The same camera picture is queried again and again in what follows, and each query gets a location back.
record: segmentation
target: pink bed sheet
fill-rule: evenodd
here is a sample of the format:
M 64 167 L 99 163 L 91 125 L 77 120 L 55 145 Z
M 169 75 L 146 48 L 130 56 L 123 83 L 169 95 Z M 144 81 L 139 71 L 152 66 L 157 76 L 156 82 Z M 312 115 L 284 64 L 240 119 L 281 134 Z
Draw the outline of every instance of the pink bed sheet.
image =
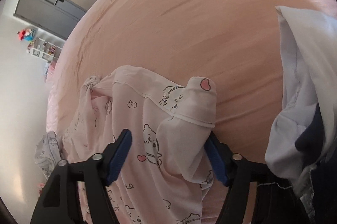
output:
M 133 65 L 180 85 L 192 76 L 211 78 L 217 86 L 215 134 L 234 152 L 263 162 L 282 102 L 277 5 L 337 15 L 335 0 L 98 0 L 57 63 L 50 129 L 62 134 L 69 126 L 87 77 Z M 219 184 L 211 189 L 203 223 L 215 223 L 225 193 Z

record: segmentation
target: red heart print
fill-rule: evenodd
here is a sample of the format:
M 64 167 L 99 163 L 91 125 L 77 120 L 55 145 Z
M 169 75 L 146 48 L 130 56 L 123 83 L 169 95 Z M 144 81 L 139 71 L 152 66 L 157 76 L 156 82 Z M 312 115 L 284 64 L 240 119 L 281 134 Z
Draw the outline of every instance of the red heart print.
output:
M 140 156 L 140 155 L 138 155 L 138 156 L 137 156 L 137 159 L 138 159 L 139 161 L 143 162 L 143 161 L 146 161 L 146 156 Z
M 206 78 L 202 79 L 201 82 L 200 82 L 200 86 L 205 91 L 210 91 L 211 90 L 209 79 L 206 79 Z

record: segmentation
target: pink fabric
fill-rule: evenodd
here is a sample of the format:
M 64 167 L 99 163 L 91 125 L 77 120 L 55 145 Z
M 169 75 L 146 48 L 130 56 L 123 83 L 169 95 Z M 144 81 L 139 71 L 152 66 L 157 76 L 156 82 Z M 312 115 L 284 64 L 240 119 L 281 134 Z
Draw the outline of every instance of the pink fabric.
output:
M 107 189 L 119 222 L 200 224 L 202 199 L 213 184 L 203 146 L 215 126 L 215 107 L 215 85 L 207 78 L 193 77 L 185 88 L 144 68 L 122 66 L 102 81 L 84 83 L 63 148 L 69 162 L 78 162 L 102 153 L 128 128 L 129 154 Z M 80 194 L 89 223 L 85 190 Z
M 215 134 L 234 152 L 264 162 L 282 107 L 278 5 L 337 14 L 335 0 L 98 0 L 57 63 L 52 130 L 69 126 L 80 87 L 91 75 L 105 77 L 122 65 L 179 85 L 203 75 L 217 86 Z M 206 223 L 215 222 L 225 198 L 222 186 L 216 187 L 203 200 Z

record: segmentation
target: mattress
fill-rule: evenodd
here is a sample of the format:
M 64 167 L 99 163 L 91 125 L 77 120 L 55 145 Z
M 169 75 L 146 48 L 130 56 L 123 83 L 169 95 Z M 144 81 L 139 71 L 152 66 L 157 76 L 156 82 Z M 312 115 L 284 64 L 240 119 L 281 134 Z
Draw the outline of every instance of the mattress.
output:
M 193 76 L 212 79 L 215 134 L 233 152 L 264 162 L 270 128 L 282 107 L 278 5 L 337 15 L 335 0 L 98 0 L 56 65 L 50 129 L 62 134 L 69 126 L 87 77 L 132 65 L 183 86 Z M 216 182 L 204 199 L 203 223 L 215 223 L 225 193 Z M 252 194 L 246 223 L 253 204 Z

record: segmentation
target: metal screw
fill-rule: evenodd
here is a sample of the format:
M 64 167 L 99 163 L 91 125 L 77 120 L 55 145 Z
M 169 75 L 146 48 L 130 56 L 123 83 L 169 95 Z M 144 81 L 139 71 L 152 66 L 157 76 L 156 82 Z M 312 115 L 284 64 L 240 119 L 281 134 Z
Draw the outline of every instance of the metal screw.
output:
M 100 154 L 100 153 L 97 153 L 97 154 L 94 154 L 93 156 L 92 156 L 92 159 L 93 160 L 100 160 L 100 159 L 102 159 L 102 154 Z
M 68 163 L 68 162 L 67 162 L 65 159 L 60 160 L 60 161 L 59 161 L 59 166 L 62 167 L 62 166 L 64 166 L 64 165 L 67 165 L 67 163 Z
M 232 155 L 232 159 L 233 160 L 238 160 L 238 161 L 242 160 L 242 155 L 240 155 L 240 154 L 233 154 Z

